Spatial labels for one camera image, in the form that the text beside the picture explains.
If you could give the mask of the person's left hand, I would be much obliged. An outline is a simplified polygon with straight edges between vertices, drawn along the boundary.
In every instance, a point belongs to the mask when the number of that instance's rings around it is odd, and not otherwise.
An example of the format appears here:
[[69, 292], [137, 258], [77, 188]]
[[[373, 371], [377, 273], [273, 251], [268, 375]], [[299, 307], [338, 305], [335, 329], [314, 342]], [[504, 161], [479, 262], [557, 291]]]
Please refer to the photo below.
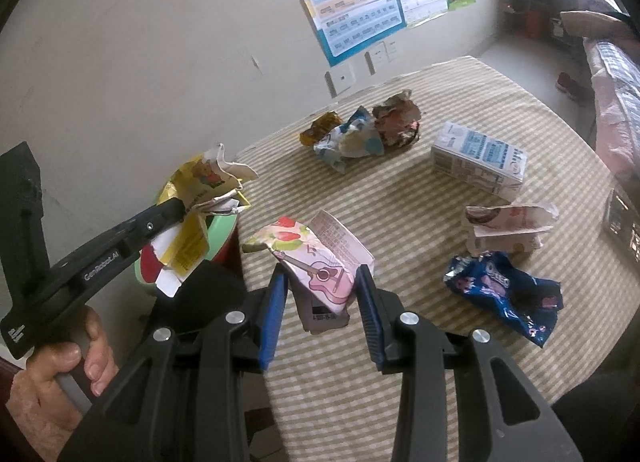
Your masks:
[[82, 419], [56, 380], [81, 368], [94, 396], [100, 396], [118, 372], [99, 315], [86, 309], [88, 352], [69, 341], [44, 345], [34, 351], [26, 367], [14, 376], [6, 406], [9, 415], [42, 460], [54, 461]]

